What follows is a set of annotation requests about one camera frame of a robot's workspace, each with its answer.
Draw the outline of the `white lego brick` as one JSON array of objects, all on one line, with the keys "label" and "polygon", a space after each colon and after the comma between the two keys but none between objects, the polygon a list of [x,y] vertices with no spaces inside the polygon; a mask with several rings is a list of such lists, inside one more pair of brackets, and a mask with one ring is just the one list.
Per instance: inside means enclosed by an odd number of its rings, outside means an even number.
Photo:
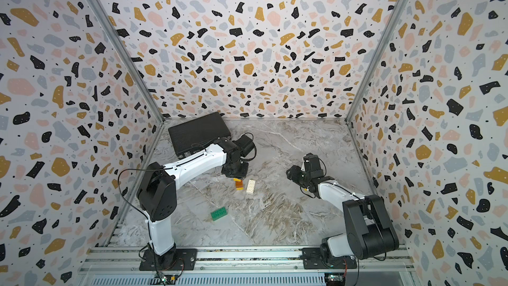
[{"label": "white lego brick", "polygon": [[246,187],[246,193],[247,194],[254,194],[254,191],[255,191],[255,184],[256,184],[256,181],[255,180],[249,180],[248,183],[247,183],[247,187]]}]

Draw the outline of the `green lego brick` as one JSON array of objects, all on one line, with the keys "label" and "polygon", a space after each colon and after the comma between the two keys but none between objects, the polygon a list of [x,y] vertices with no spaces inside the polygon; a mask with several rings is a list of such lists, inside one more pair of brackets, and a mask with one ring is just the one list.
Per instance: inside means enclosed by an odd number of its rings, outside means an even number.
[{"label": "green lego brick", "polygon": [[227,215],[228,215],[228,211],[225,207],[221,207],[221,208],[210,213],[210,216],[213,221],[217,221]]}]

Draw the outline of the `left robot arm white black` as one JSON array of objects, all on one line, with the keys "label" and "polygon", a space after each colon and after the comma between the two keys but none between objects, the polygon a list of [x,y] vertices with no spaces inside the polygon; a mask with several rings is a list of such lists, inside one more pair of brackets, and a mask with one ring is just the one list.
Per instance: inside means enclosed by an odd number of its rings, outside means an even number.
[{"label": "left robot arm white black", "polygon": [[144,172],[136,197],[148,221],[149,246],[156,256],[173,252],[171,215],[177,208],[177,191],[190,180],[221,167],[227,178],[243,180],[247,176],[248,158],[257,149],[247,133],[238,140],[217,138],[197,153],[164,166],[153,163]]}]

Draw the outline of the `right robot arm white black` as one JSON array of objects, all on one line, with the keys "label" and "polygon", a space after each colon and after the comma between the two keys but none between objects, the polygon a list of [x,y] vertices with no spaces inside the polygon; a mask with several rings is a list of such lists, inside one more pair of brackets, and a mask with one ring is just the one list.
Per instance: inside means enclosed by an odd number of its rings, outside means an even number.
[{"label": "right robot arm white black", "polygon": [[293,165],[286,171],[287,179],[303,192],[308,191],[343,213],[345,232],[321,242],[320,253],[325,265],[331,267],[334,260],[350,257],[383,260],[389,252],[397,250],[400,241],[383,198],[355,193],[326,172],[323,161],[312,153],[303,157],[301,166]]}]

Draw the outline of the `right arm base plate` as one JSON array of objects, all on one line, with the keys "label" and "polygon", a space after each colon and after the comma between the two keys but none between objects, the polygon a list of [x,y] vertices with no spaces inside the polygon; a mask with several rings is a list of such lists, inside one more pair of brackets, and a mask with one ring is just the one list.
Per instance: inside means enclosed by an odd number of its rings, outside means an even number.
[{"label": "right arm base plate", "polygon": [[356,269],[357,261],[350,256],[334,257],[322,248],[303,248],[300,259],[305,270],[345,270]]}]

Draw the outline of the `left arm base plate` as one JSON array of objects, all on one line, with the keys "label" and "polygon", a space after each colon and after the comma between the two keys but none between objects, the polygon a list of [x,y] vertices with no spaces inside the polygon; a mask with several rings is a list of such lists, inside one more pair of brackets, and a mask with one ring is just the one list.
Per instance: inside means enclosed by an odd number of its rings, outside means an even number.
[{"label": "left arm base plate", "polygon": [[193,271],[198,250],[195,248],[172,248],[164,255],[147,249],[142,255],[140,271]]}]

